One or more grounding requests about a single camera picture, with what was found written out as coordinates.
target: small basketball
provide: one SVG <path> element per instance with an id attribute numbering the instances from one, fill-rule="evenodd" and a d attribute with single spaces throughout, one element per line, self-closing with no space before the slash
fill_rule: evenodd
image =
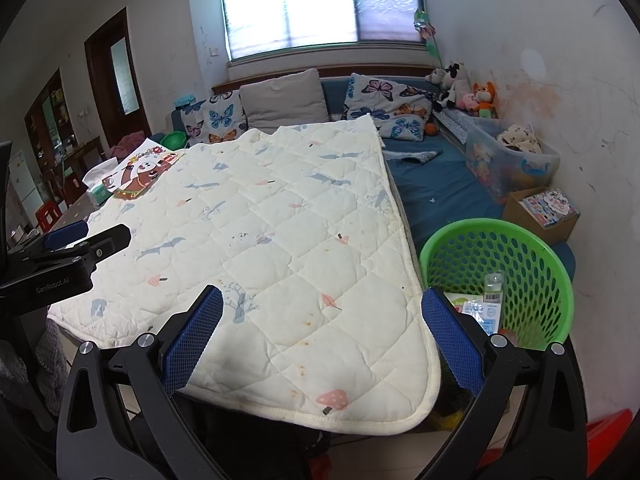
<path id="1" fill-rule="evenodd" d="M 424 134 L 430 137 L 436 136 L 438 134 L 438 127 L 433 123 L 425 124 Z"/>

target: metal screw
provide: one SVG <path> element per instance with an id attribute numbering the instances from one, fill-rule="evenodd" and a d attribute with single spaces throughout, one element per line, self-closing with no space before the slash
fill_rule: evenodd
<path id="1" fill-rule="evenodd" d="M 93 349 L 94 349 L 94 344 L 91 341 L 85 341 L 80 345 L 81 354 L 88 354 Z"/>
<path id="2" fill-rule="evenodd" d="M 500 334 L 493 334 L 490 341 L 492 345 L 497 346 L 498 348 L 504 348 L 507 346 L 507 339 Z"/>
<path id="3" fill-rule="evenodd" d="M 138 338 L 138 346 L 146 348 L 147 346 L 151 346 L 155 340 L 156 338 L 153 334 L 143 334 Z"/>
<path id="4" fill-rule="evenodd" d="M 562 346 L 560 343 L 551 343 L 551 351 L 556 355 L 563 355 L 564 346 Z"/>

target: quilted blanket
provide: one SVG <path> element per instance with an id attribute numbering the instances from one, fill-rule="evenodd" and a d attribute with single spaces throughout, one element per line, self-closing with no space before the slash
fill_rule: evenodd
<path id="1" fill-rule="evenodd" d="M 78 339 L 131 344 L 211 284 L 224 314 L 186 394 L 340 433 L 401 433 L 432 409 L 438 353 L 369 116 L 184 150 L 89 234 L 119 223 L 130 246 L 50 308 Z"/>

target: sofa backrest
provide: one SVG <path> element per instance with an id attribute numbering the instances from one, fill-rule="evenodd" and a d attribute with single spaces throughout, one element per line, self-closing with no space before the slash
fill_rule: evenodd
<path id="1" fill-rule="evenodd" d="M 439 88 L 429 83 L 423 77 L 410 77 L 410 76 L 371 76 L 372 78 L 386 79 L 395 83 L 401 83 L 407 86 L 413 86 L 420 90 L 428 90 L 438 94 Z M 322 85 L 322 92 L 324 92 L 324 100 L 326 101 L 326 107 L 330 116 L 337 116 L 342 113 L 342 106 L 344 105 L 344 98 L 347 95 L 347 86 L 349 85 L 348 77 L 325 77 L 320 79 Z M 184 132 L 184 124 L 182 123 L 182 117 L 180 116 L 180 110 L 174 110 L 171 112 L 170 120 L 168 118 L 167 125 L 171 123 L 172 131 Z"/>

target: clear plastic storage bin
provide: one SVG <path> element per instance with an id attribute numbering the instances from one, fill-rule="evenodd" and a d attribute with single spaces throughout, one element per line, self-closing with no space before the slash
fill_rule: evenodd
<path id="1" fill-rule="evenodd" d="M 540 142 L 543 153 L 514 152 L 495 140 L 513 123 L 476 117 L 465 118 L 466 166 L 498 203 L 511 191 L 547 186 L 560 166 L 560 155 Z"/>

